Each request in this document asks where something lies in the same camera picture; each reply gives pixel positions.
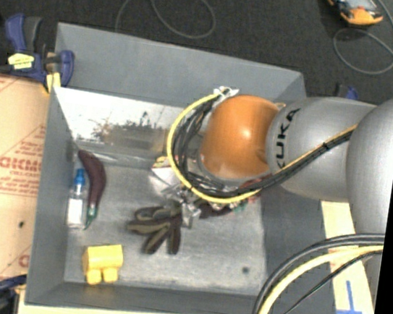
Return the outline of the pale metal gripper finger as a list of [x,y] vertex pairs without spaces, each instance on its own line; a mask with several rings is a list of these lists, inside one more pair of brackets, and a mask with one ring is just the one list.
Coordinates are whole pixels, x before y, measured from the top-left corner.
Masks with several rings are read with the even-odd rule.
[[199,208],[197,208],[197,206],[184,203],[181,210],[182,226],[188,229],[192,229],[193,222],[198,217],[198,211]]

